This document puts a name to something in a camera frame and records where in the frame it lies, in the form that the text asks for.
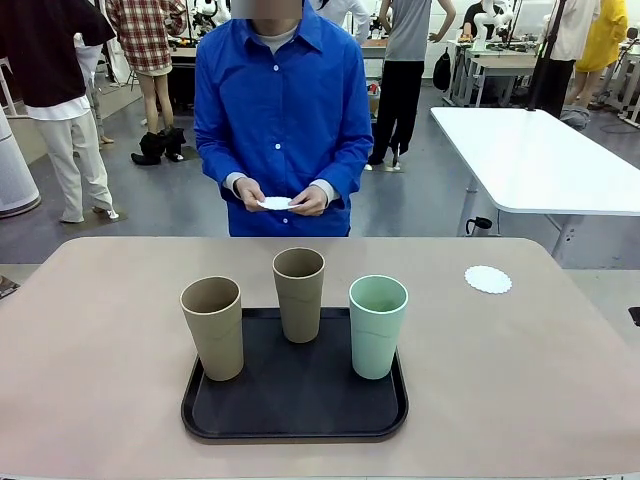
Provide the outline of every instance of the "mint green cup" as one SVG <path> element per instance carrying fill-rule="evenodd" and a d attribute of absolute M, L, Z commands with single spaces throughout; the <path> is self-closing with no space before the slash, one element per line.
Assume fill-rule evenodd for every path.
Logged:
<path fill-rule="evenodd" d="M 408 302 L 407 289 L 391 277 L 371 275 L 351 285 L 351 362 L 361 377 L 379 380 L 391 370 Z"/>

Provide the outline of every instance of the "white card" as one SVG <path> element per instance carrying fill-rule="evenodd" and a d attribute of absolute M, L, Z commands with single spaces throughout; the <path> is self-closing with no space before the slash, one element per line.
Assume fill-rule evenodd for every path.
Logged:
<path fill-rule="evenodd" d="M 506 273 L 484 265 L 471 267 L 465 272 L 464 278 L 473 288 L 485 293 L 507 293 L 513 285 Z"/>
<path fill-rule="evenodd" d="M 290 198 L 287 197 L 267 197 L 264 202 L 258 202 L 262 208 L 267 210 L 290 210 L 294 208 L 294 205 L 289 205 Z"/>

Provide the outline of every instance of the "blue button-up shirt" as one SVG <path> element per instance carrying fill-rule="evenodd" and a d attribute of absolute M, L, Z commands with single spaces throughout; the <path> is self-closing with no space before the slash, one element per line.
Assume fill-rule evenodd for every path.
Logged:
<path fill-rule="evenodd" d="M 349 196 L 372 145 L 362 52 L 305 1 L 291 42 L 275 55 L 247 20 L 209 33 L 196 61 L 195 131 L 203 171 L 216 180 L 232 236 L 345 236 Z M 249 213 L 224 187 L 238 172 L 267 197 L 293 198 L 323 179 L 340 195 L 320 217 Z"/>

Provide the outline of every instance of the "backpack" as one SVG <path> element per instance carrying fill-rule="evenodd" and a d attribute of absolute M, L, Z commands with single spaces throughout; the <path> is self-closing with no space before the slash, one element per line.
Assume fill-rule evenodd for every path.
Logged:
<path fill-rule="evenodd" d="M 449 57 L 449 49 L 442 54 L 436 62 L 433 69 L 433 85 L 443 92 L 449 89 L 451 82 L 451 58 Z"/>

